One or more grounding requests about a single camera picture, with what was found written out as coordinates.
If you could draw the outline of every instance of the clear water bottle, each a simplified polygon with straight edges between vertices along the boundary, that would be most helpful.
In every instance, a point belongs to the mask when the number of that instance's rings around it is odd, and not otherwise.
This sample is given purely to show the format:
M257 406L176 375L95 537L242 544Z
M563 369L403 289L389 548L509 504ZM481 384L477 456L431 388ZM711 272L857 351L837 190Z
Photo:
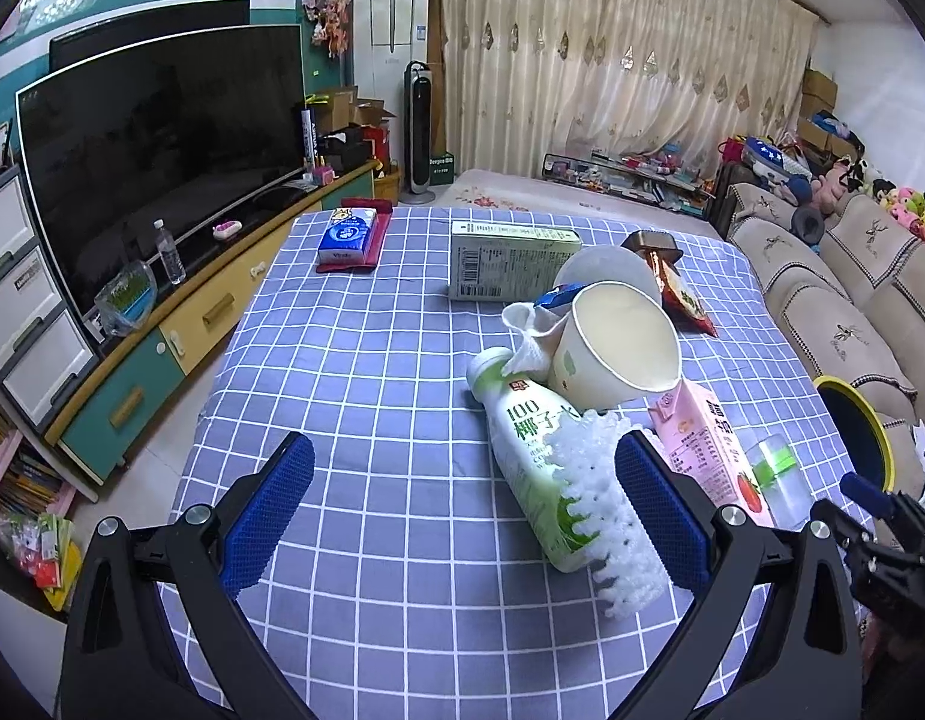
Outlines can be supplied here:
M176 251L176 241L173 240L170 231L163 226L161 218L157 218L152 226L157 228L157 251L163 261L166 275L173 284L181 284L183 279L186 279L186 269L183 268L179 252Z

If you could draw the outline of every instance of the yellow drawer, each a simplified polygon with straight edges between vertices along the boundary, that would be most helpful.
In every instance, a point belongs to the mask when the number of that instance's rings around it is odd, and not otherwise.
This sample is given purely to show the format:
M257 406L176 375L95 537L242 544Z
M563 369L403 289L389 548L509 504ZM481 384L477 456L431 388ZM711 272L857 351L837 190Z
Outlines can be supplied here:
M160 322L183 373L192 372L236 326L292 228L288 221L245 250Z

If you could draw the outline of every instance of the blue and white tablecloth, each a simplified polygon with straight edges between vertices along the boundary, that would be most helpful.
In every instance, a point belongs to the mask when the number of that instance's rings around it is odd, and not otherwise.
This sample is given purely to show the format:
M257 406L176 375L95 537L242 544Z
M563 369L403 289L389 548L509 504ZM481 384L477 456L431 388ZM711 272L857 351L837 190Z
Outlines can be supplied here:
M464 379L475 352L515 338L501 304L450 303L445 290L453 218L571 227L586 245L619 245L635 225L399 208L372 274L318 275L327 218L296 220L240 322L173 517L218 501L301 429L316 447L316 478L239 604L320 720L603 720L691 596L671 589L609 621L588 570L543 562ZM724 242L675 238L680 272L720 334L682 336L685 376L715 391L744 448L785 435L814 493L843 504L845 449L746 259ZM645 403L627 405L650 424ZM705 700L728 689L763 600L754 592ZM221 700L178 595L167 589L164 601L197 685Z

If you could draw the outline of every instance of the strawberry milk carton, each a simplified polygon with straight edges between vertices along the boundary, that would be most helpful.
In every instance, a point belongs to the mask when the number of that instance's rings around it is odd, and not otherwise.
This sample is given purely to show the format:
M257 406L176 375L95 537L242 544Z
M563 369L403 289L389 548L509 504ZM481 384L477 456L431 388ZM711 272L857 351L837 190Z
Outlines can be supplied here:
M713 392L682 379L648 412L670 469L699 482L716 506L735 504L757 525L774 527L752 466Z

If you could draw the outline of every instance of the white drawer unit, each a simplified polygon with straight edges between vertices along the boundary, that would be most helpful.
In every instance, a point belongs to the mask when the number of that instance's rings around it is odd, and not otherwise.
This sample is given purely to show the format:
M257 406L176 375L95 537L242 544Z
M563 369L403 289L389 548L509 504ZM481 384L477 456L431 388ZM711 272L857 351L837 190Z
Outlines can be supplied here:
M53 406L68 397L92 360L80 328L63 311L13 366L3 385L41 429Z
M14 167L0 176L0 272L13 264L32 237L19 167Z
M42 251L34 247L21 255L19 264L0 281L0 373L61 305L62 295Z

